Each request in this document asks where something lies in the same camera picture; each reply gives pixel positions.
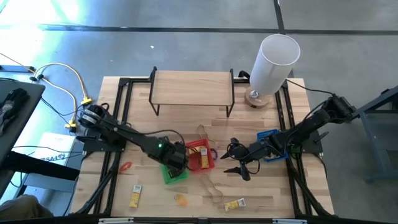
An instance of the concrete floor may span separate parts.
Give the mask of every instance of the concrete floor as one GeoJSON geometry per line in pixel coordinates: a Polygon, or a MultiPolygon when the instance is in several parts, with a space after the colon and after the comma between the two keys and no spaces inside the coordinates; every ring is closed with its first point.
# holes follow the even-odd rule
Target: concrete floor
{"type": "MultiPolygon", "coordinates": [[[[394,0],[280,0],[286,29],[398,30],[394,0]]],[[[83,24],[135,27],[277,28],[272,0],[17,1],[0,13],[1,24],[83,24]]],[[[88,94],[98,96],[103,76],[148,76],[164,70],[251,71],[259,45],[268,34],[61,32],[33,28],[0,29],[0,51],[26,65],[63,62],[77,69],[88,94]]],[[[345,96],[356,107],[398,84],[398,37],[371,35],[291,35],[302,55],[295,77],[306,86],[345,96]]],[[[0,64],[10,64],[0,58],[0,64]]],[[[0,76],[12,76],[2,73],[0,76]]],[[[62,67],[44,72],[49,80],[82,98],[78,80],[62,67]]],[[[73,110],[69,96],[51,86],[43,96],[59,111],[73,110]]],[[[308,92],[310,105],[327,96],[308,92]]],[[[63,121],[39,104],[25,128],[27,143],[41,132],[68,134],[63,121]],[[31,130],[40,126],[35,136],[31,130]]],[[[331,199],[345,218],[398,222],[398,181],[366,184],[375,165],[362,124],[328,124],[322,140],[331,199]]],[[[70,194],[52,192],[44,204],[61,215],[70,194]]]]}

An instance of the red basket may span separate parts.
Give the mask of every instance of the red basket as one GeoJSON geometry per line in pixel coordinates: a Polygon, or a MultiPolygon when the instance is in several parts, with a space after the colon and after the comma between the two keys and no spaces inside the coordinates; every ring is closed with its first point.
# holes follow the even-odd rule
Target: red basket
{"type": "Polygon", "coordinates": [[[202,172],[206,172],[214,168],[213,155],[211,154],[209,142],[207,139],[196,140],[192,142],[185,143],[189,147],[198,147],[198,146],[206,146],[207,148],[207,158],[209,160],[209,168],[202,169],[201,168],[201,155],[200,152],[189,154],[188,166],[191,169],[191,172],[194,174],[199,174],[202,172]]]}

